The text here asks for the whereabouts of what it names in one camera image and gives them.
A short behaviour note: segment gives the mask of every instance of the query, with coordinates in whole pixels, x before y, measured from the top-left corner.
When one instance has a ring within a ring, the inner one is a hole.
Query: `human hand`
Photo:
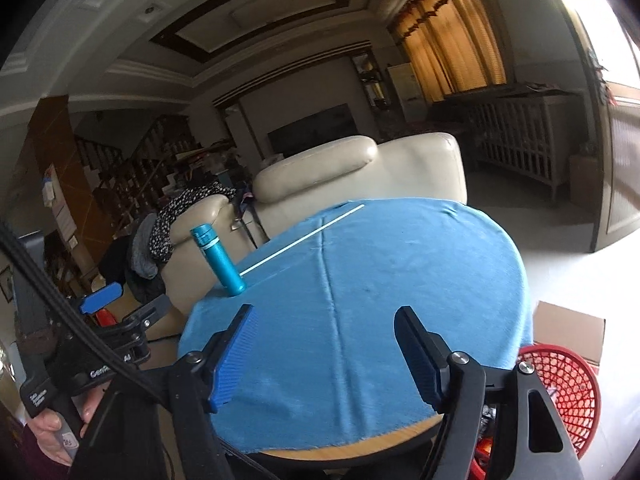
[[[87,425],[94,416],[95,410],[98,408],[98,404],[100,404],[108,386],[109,383],[101,384],[88,391],[86,400],[82,406],[82,412],[80,413],[82,421],[84,422],[84,426],[82,430],[80,430],[80,436],[84,436]],[[62,427],[62,421],[56,412],[47,408],[34,418],[27,417],[27,426],[36,437],[40,450],[47,457],[59,464],[71,466],[73,460],[56,439],[55,433]]]

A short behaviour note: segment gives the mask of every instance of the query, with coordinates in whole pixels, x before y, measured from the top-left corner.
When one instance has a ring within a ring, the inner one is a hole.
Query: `clothes pile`
[[[159,213],[138,219],[132,233],[114,240],[98,264],[107,285],[127,283],[133,297],[142,304],[164,294],[166,289],[160,270],[174,252],[169,238],[171,225],[193,204],[215,194],[224,195],[231,201],[236,190],[219,182],[186,189]]]

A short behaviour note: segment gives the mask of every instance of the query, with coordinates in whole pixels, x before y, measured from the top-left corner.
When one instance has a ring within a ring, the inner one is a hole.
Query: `screw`
[[[520,363],[518,364],[518,369],[523,374],[527,374],[527,375],[531,375],[533,372],[536,371],[536,367],[532,365],[529,361],[520,361]]]
[[[190,365],[199,363],[200,361],[202,361],[202,352],[198,352],[198,351],[188,352],[186,361]]]
[[[469,356],[464,352],[453,352],[453,354],[451,354],[451,359],[459,365],[466,365],[469,362]]]

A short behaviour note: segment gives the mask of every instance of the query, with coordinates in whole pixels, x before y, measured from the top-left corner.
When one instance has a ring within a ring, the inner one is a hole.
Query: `wooden table edge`
[[[348,460],[351,458],[367,456],[398,446],[399,444],[407,442],[413,437],[430,430],[441,420],[441,415],[435,415],[416,424],[392,431],[391,433],[366,438],[365,440],[355,442],[354,444],[347,444],[345,446],[327,446],[319,447],[317,449],[299,450],[269,449],[261,451],[261,453],[278,458],[287,458],[289,460],[309,460],[312,462]]]

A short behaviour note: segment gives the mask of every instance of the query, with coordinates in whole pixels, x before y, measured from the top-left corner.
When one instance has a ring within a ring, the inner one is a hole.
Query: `blue tablecloth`
[[[352,444],[434,414],[420,400],[394,338],[410,305],[452,350],[511,368],[532,341],[518,251],[484,213],[424,198],[363,200],[326,209],[250,254],[239,269],[363,203],[364,208],[246,276],[228,298],[218,285],[190,315],[180,355],[203,348],[243,303],[258,336],[231,402],[212,416],[244,452]]]

